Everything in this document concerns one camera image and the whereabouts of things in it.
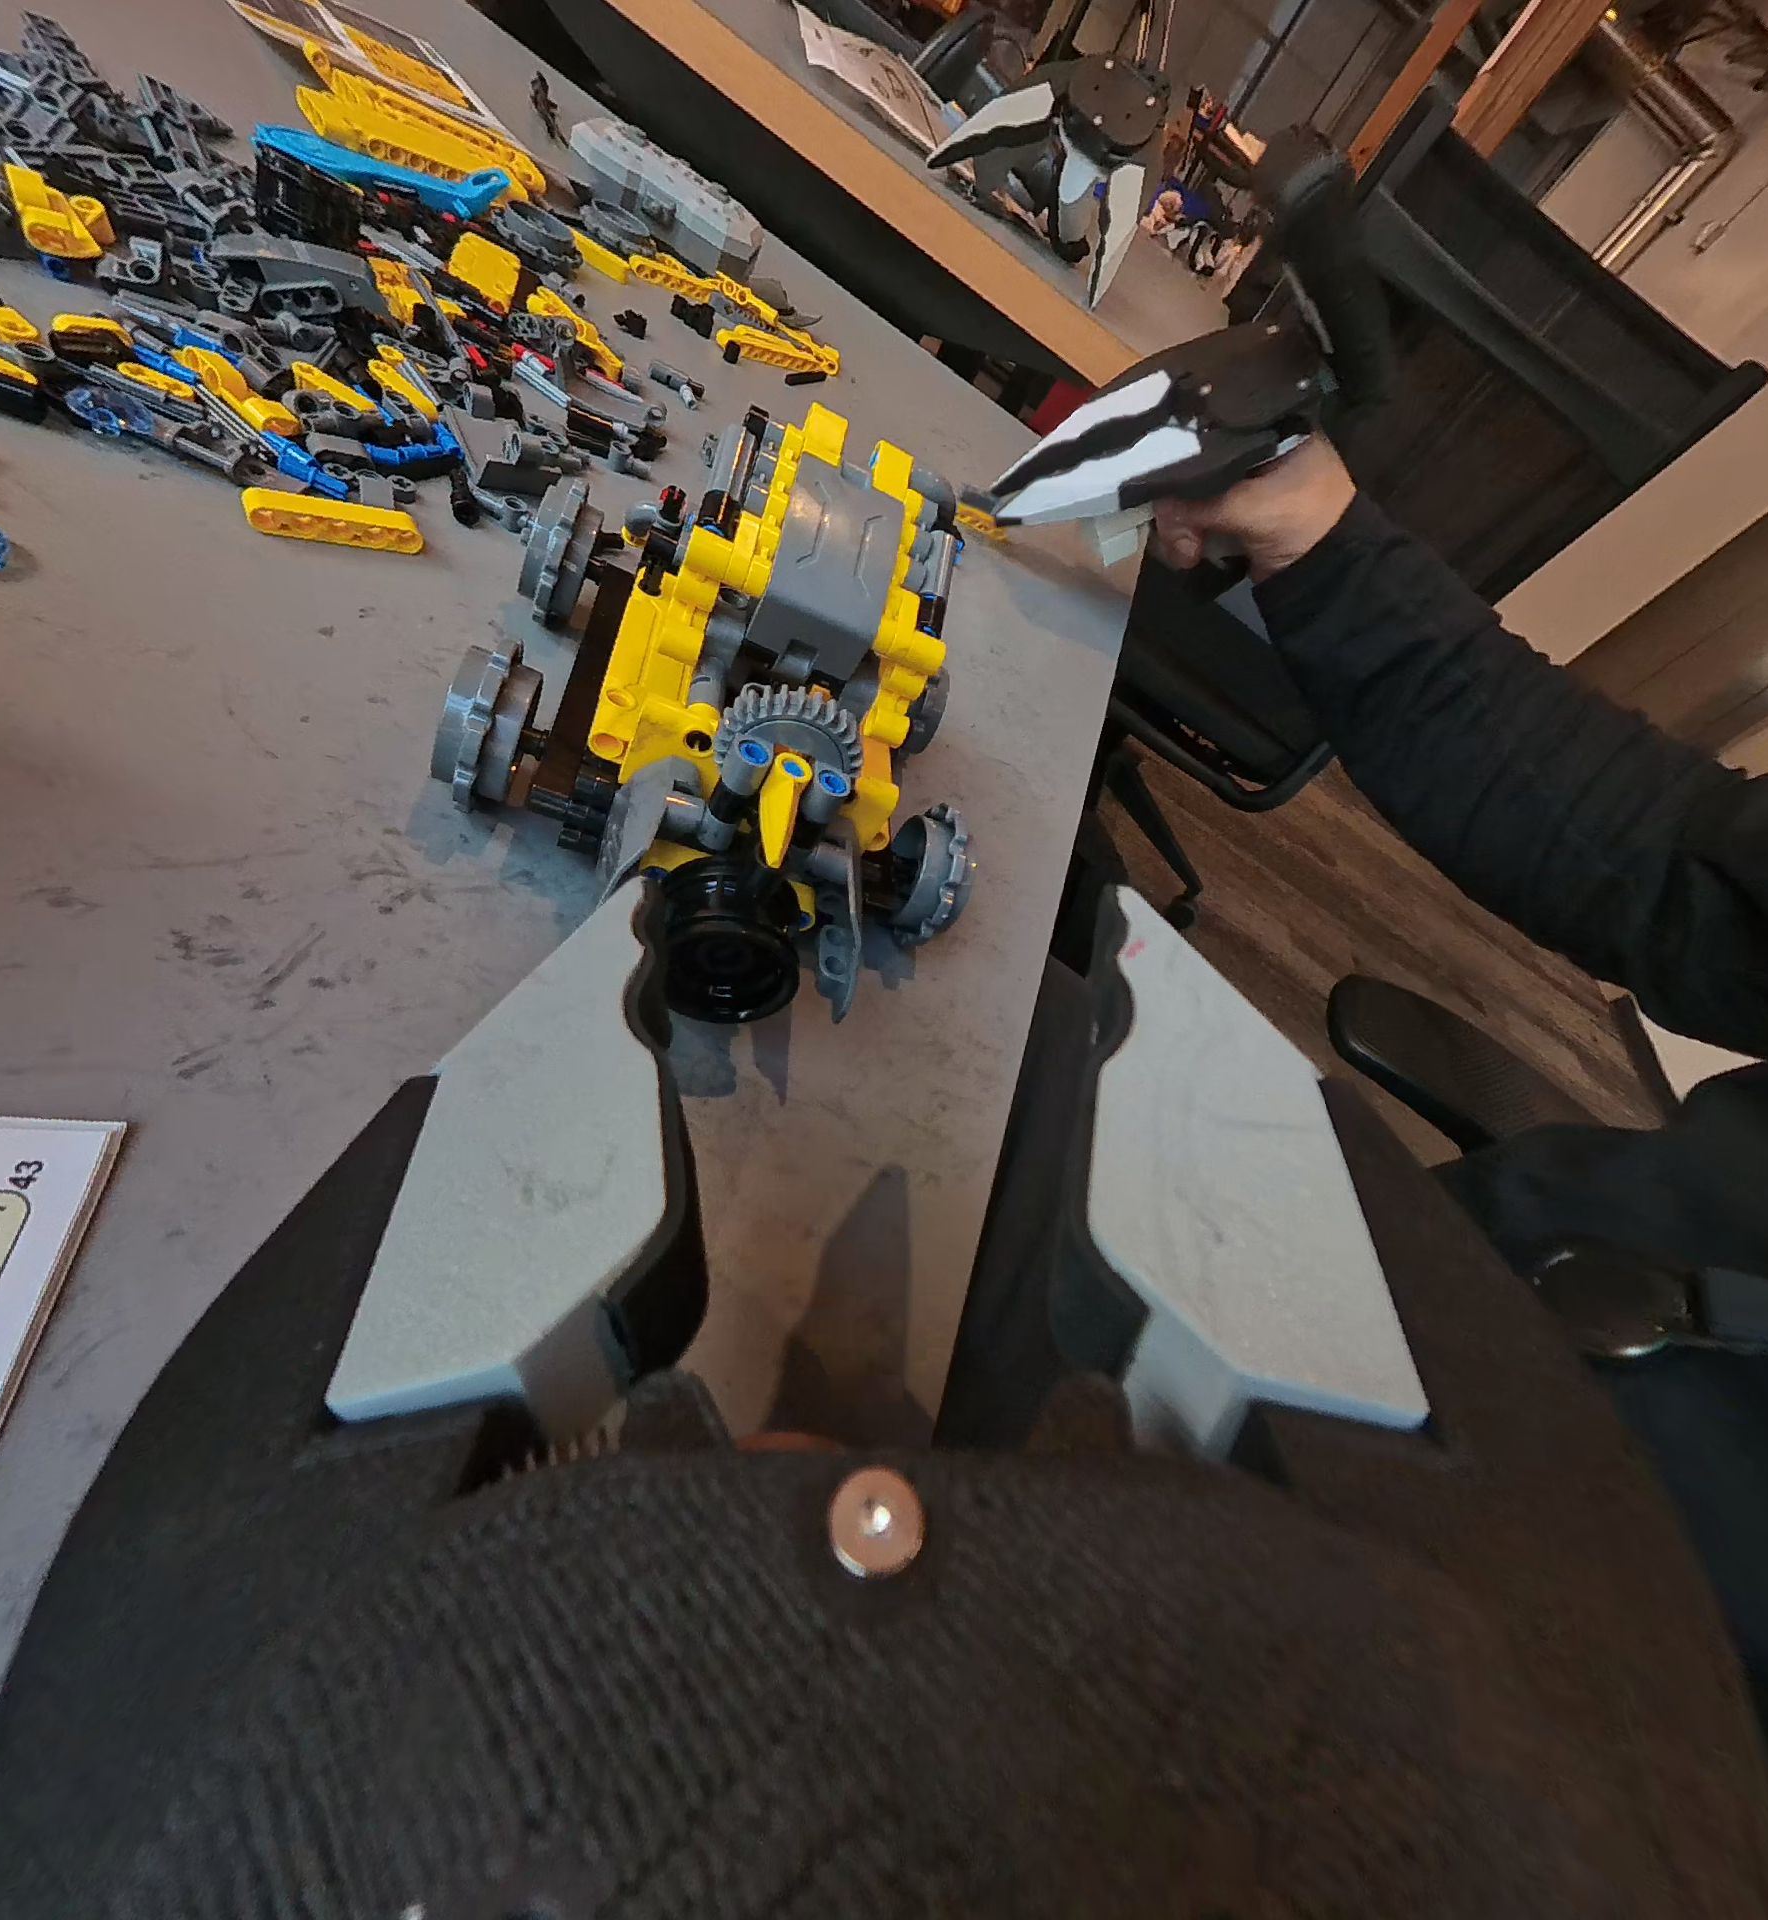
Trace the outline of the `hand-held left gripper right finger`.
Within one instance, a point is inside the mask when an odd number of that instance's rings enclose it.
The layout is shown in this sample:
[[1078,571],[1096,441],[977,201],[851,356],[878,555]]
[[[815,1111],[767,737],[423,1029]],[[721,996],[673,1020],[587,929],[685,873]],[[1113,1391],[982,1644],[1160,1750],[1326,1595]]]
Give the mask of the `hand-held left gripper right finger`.
[[1068,1363],[1151,1451],[1223,1458],[1255,1404],[1431,1413],[1311,1061],[1133,887],[1092,917],[1068,1164]]

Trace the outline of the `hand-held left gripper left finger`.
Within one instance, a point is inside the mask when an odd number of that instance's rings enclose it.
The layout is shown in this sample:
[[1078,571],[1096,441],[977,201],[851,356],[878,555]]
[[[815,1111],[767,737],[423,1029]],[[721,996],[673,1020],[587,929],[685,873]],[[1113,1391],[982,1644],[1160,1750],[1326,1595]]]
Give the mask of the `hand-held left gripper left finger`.
[[436,1068],[326,1409],[523,1404],[587,1445],[705,1315],[665,902],[626,879]]

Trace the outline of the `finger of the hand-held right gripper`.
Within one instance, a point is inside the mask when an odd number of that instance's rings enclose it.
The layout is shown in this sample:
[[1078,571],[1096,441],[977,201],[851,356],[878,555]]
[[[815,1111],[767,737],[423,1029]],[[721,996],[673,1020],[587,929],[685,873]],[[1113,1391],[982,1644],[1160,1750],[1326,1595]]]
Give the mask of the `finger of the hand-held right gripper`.
[[1160,471],[1202,454],[1185,374],[1151,371],[1068,409],[1032,452],[1029,471]]
[[1004,468],[989,487],[989,517],[1004,527],[1040,527],[1107,517],[1160,495],[1186,487],[1212,454],[1196,429],[1081,431],[1049,437]]

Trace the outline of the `yellow toy vehicle model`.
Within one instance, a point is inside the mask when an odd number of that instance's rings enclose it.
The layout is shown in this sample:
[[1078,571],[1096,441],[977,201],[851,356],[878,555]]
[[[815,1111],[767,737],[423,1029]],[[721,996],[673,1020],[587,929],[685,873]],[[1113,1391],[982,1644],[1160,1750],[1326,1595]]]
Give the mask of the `yellow toy vehicle model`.
[[517,639],[472,646],[430,776],[462,808],[526,808],[594,854],[599,896],[650,879],[671,1013],[756,1025],[810,965],[832,1017],[865,931],[944,931],[976,882],[964,816],[901,816],[901,767],[944,716],[956,495],[906,449],[846,454],[846,421],[749,406],[700,496],[660,487],[621,536],[582,482],[544,495],[517,586],[592,613],[549,723]]

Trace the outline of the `pile of toy building pieces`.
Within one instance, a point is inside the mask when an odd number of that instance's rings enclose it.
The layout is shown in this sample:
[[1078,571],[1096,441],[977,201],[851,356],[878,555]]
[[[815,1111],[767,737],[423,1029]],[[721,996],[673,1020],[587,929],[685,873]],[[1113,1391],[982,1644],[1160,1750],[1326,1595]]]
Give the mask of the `pile of toy building pieces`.
[[660,397],[702,379],[639,352],[639,310],[594,320],[582,272],[657,289],[726,367],[840,374],[772,280],[700,274],[549,174],[470,220],[258,153],[166,77],[117,91],[51,17],[0,50],[0,415],[208,468],[258,536],[415,555],[419,482],[517,539],[558,482],[650,482]]

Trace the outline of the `person's right forearm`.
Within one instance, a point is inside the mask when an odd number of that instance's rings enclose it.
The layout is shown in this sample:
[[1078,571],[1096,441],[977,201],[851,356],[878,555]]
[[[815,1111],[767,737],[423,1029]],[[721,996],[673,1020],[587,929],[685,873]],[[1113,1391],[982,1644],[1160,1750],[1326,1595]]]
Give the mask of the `person's right forearm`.
[[1463,896],[1768,1061],[1768,772],[1543,656],[1370,496],[1255,605],[1350,781]]

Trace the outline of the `background grey desk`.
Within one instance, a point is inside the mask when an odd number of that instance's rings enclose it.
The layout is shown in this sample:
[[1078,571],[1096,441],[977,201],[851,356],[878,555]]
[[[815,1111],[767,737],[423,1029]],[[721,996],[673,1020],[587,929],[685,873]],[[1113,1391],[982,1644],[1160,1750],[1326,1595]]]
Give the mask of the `background grey desk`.
[[1107,386],[1130,362],[1223,326],[1208,285],[1151,240],[1130,244],[1091,310],[1068,264],[956,196],[906,140],[810,77],[787,2],[556,10],[639,131],[908,334]]

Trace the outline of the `person's right hand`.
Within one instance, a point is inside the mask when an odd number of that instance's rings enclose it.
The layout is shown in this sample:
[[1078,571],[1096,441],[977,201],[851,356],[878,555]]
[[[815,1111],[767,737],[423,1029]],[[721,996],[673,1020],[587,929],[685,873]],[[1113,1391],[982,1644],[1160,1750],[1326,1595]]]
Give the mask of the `person's right hand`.
[[1263,582],[1326,539],[1351,496],[1336,445],[1309,437],[1217,496],[1165,496],[1151,517],[1151,555],[1168,565],[1196,565],[1223,547]]

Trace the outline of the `black office chair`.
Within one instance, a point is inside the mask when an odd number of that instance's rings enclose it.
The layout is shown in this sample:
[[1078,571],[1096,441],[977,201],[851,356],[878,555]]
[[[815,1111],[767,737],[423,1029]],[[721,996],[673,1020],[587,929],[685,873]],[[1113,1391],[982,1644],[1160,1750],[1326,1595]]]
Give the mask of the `black office chair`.
[[1096,740],[1091,879],[1133,882],[1417,1161],[1455,1148],[1326,1042],[1326,990],[1350,974],[1442,1004],[1577,1117],[1662,1117],[1657,1064],[1608,990],[1470,906],[1318,756],[1318,723],[1259,638],[1244,586],[1217,600],[1141,562]]

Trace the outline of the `black cabinet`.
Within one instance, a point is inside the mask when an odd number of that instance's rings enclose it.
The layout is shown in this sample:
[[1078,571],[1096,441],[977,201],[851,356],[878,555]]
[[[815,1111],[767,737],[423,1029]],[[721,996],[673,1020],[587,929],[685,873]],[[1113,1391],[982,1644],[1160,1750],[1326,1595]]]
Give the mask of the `black cabinet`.
[[1330,441],[1402,530],[1495,605],[1768,383],[1604,272],[1450,131],[1436,91],[1356,206],[1388,383]]

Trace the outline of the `idle hand-held gripper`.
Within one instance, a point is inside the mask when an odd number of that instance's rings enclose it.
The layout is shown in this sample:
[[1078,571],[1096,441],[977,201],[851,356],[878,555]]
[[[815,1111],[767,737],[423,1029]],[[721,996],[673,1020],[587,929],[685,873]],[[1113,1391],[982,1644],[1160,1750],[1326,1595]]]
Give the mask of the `idle hand-held gripper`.
[[1058,260],[1086,272],[1086,305],[1096,310],[1140,228],[1141,156],[1168,94],[1165,74],[1125,58],[1040,60],[971,109],[923,167],[964,163],[977,201],[1016,201]]

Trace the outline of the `printed paper sheet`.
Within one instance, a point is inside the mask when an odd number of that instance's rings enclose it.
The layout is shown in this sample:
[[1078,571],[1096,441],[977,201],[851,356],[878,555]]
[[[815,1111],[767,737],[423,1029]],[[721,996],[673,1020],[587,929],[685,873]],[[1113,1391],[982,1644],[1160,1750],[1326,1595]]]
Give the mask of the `printed paper sheet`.
[[800,58],[817,74],[840,80],[883,127],[908,140],[922,156],[927,156],[950,135],[944,103],[901,52],[823,19],[805,2],[794,2],[794,10],[800,33]]

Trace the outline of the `yellow grey sticker sheet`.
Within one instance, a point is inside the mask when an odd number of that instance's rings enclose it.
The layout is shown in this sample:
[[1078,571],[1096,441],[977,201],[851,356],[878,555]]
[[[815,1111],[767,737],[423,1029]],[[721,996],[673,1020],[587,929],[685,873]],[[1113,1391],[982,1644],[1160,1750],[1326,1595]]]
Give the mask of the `yellow grey sticker sheet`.
[[385,19],[359,10],[350,2],[326,0],[231,0],[233,17],[244,17],[254,33],[279,45],[320,45],[333,58],[359,60],[372,74],[411,68],[447,74],[444,58],[405,28],[390,28]]

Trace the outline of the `yellow perforated frame piece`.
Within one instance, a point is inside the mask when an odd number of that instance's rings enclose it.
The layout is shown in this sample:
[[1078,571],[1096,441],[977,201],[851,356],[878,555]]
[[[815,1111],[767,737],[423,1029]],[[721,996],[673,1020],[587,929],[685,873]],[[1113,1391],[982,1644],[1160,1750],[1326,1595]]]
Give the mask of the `yellow perforated frame piece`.
[[326,45],[316,38],[301,41],[301,58],[336,94],[350,94],[350,87],[379,87],[379,91],[385,91],[395,100],[405,100],[415,106],[426,106],[426,109],[464,115],[464,119],[489,115],[486,106],[476,106],[470,100],[470,91],[454,77],[447,77],[447,74],[441,74],[441,68],[430,68],[430,64],[423,64],[415,58],[401,58],[395,50],[379,50],[379,52],[381,52],[381,60],[371,60],[359,50],[346,52],[346,50],[333,50],[333,45]]
[[514,201],[547,193],[547,174],[511,135],[419,106],[395,91],[367,80],[350,80],[350,91],[294,87],[294,106],[320,140],[371,162],[436,181],[470,181],[496,167],[514,181]]

